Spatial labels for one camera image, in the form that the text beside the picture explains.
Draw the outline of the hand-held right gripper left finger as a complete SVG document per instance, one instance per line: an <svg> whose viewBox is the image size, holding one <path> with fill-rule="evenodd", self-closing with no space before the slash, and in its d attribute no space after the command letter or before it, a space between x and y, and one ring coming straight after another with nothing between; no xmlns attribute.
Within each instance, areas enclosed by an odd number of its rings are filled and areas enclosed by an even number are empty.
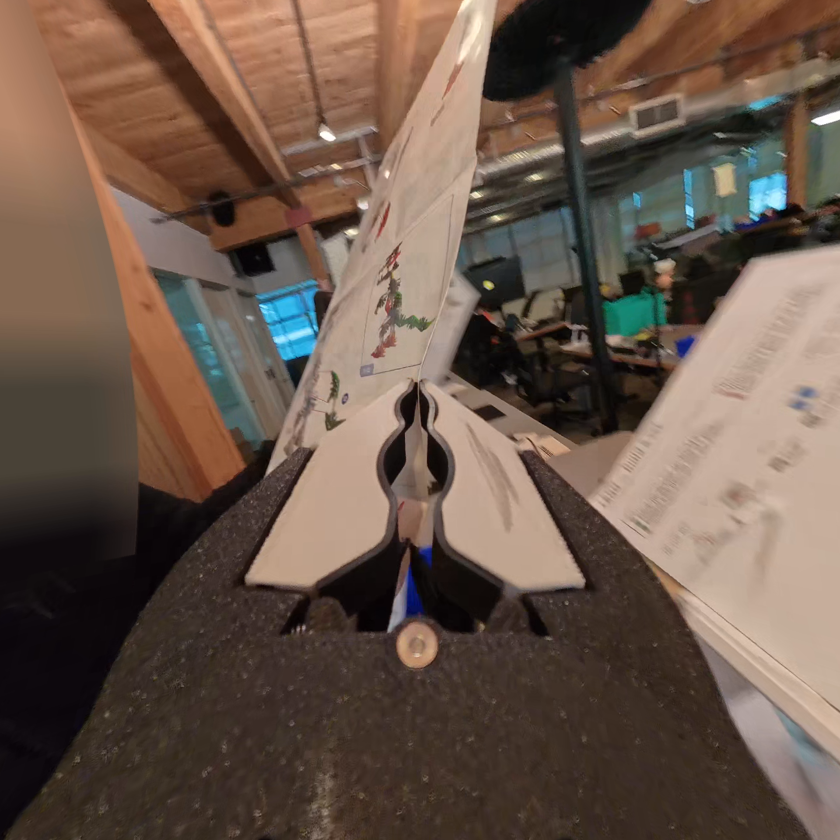
<svg viewBox="0 0 840 840"><path fill-rule="evenodd" d="M393 485L416 409L417 383L400 381L307 451L247 585L329 597L351 616L394 592L404 549Z"/></svg>

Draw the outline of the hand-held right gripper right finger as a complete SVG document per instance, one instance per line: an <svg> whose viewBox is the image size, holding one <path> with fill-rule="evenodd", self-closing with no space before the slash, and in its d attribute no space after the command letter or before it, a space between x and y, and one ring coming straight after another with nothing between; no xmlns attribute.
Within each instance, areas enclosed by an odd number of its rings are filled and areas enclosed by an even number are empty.
<svg viewBox="0 0 840 840"><path fill-rule="evenodd" d="M473 624L504 600L585 588L585 576L522 453L430 381L418 386L427 467L439 485L430 575Z"/></svg>

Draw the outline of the toy instruction sheet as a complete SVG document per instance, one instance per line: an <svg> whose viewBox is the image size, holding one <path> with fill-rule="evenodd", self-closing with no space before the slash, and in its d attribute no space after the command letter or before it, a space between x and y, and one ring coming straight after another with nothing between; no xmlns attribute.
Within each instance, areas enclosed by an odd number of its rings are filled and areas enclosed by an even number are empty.
<svg viewBox="0 0 840 840"><path fill-rule="evenodd" d="M268 471L418 380L466 220L496 10L461 3L385 154Z"/></svg>

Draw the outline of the wooden table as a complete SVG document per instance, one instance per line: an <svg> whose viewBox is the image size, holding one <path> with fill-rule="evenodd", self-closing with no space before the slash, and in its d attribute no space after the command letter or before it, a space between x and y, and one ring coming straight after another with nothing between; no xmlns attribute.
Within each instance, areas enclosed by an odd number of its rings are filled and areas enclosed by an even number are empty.
<svg viewBox="0 0 840 840"><path fill-rule="evenodd" d="M645 330L629 338L611 336L606 347L611 361L623 369L638 371L672 372L681 362L675 351L675 340L688 334L698 334L702 327L697 325L665 325ZM539 351L543 345L553 342L559 352L581 362L594 360L588 329L562 320L546 321L536 328L518 327L513 338L518 343L534 342Z"/></svg>

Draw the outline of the laminated instruction card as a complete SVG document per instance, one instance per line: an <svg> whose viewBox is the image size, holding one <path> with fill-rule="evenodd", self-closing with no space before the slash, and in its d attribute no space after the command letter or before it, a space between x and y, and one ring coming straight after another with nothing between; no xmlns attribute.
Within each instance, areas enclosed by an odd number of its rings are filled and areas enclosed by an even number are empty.
<svg viewBox="0 0 840 840"><path fill-rule="evenodd" d="M838 245L748 263L590 501L838 708Z"/></svg>

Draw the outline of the green bag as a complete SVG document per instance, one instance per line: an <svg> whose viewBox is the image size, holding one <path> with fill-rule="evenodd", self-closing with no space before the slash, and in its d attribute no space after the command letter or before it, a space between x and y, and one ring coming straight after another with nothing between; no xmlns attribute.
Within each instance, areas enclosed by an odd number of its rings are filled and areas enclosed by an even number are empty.
<svg viewBox="0 0 840 840"><path fill-rule="evenodd" d="M667 324L666 299L659 290L644 289L635 295L604 301L602 312L606 335L628 338Z"/></svg>

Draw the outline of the black pole stand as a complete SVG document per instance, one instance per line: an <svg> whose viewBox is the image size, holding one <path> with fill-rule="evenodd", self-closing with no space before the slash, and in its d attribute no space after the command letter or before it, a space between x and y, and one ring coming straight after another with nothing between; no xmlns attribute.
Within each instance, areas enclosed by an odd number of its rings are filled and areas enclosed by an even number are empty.
<svg viewBox="0 0 840 840"><path fill-rule="evenodd" d="M635 28L649 5L649 1L523 2L491 37L483 87L484 99L509 102L552 86L565 148L563 167L589 319L601 429L605 434L617 430L617 394L613 362L606 347L574 70L586 67L614 48Z"/></svg>

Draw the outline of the white ceiling vent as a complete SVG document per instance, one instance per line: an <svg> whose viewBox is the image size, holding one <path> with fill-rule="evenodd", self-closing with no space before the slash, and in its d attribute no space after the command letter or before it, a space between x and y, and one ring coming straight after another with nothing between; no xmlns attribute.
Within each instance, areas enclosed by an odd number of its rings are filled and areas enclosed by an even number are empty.
<svg viewBox="0 0 840 840"><path fill-rule="evenodd" d="M641 101L628 110L631 134L636 140L655 137L686 125L685 97L681 93Z"/></svg>

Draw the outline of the silver air duct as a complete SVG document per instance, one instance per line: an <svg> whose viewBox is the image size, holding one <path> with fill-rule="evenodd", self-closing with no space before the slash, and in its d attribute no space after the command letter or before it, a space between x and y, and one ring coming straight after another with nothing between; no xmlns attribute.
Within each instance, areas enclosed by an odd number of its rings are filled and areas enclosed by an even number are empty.
<svg viewBox="0 0 840 840"><path fill-rule="evenodd" d="M753 105L766 100L780 100L791 94L809 91L825 82L837 80L838 60L811 59L797 66L775 70L761 76L744 78L725 87L694 97L685 97L686 125L660 135L636 140L631 134L628 110L612 122L581 133L581 150L587 157L610 154L642 142L669 137L687 129L712 124L742 113L760 110ZM561 163L565 148L562 139L541 141L478 164L472 186L485 188L509 176L523 174L536 167Z"/></svg>

